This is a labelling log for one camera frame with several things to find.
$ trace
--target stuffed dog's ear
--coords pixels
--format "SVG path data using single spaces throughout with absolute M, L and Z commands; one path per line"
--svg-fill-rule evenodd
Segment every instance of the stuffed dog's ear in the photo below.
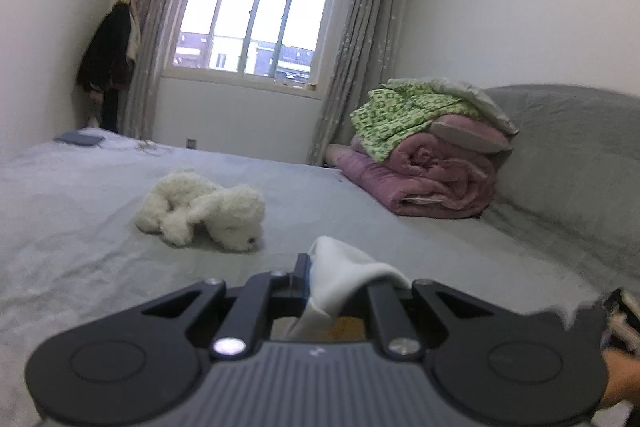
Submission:
M 189 205 L 189 214 L 187 215 L 187 223 L 197 225 L 202 223 L 207 217 L 217 213 L 220 207 L 222 190 L 216 190 L 211 194 L 205 194 L 191 201 Z

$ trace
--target window pane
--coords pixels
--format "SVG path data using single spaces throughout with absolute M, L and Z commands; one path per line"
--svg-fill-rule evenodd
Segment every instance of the window pane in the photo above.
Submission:
M 213 12 L 218 0 L 189 0 L 182 18 L 174 55 L 174 66 L 203 66 Z
M 212 70 L 237 71 L 242 53 L 242 42 L 249 23 L 254 0 L 222 0 L 216 28 L 209 68 Z M 225 66 L 217 67 L 218 54 L 226 55 Z
M 287 0 L 260 0 L 251 32 L 245 73 L 268 76 Z
M 276 78 L 291 86 L 308 83 L 325 0 L 292 0 Z

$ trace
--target green patterned blanket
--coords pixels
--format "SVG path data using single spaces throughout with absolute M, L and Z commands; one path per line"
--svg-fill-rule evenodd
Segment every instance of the green patterned blanket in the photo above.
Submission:
M 402 140 L 424 131 L 444 114 L 482 118 L 466 100 L 416 82 L 383 84 L 369 91 L 369 102 L 351 113 L 351 121 L 364 149 L 382 163 Z

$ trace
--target stuffed dog's leg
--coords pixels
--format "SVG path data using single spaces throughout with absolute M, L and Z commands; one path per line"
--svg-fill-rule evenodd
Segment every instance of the stuffed dog's leg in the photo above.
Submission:
M 188 206 L 179 206 L 160 223 L 165 240 L 176 247 L 184 247 L 193 241 L 193 225 L 187 222 Z
M 160 223 L 170 210 L 169 201 L 157 192 L 150 192 L 136 216 L 136 226 L 145 233 L 159 233 Z

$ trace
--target sky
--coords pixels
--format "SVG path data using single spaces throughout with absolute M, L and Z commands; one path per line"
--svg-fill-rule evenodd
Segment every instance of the sky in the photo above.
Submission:
M 189 0 L 181 31 L 208 34 L 217 0 Z M 325 0 L 292 0 L 284 33 L 285 46 L 316 48 Z M 222 0 L 216 35 L 244 38 L 254 0 Z M 286 0 L 260 0 L 252 39 L 276 42 Z

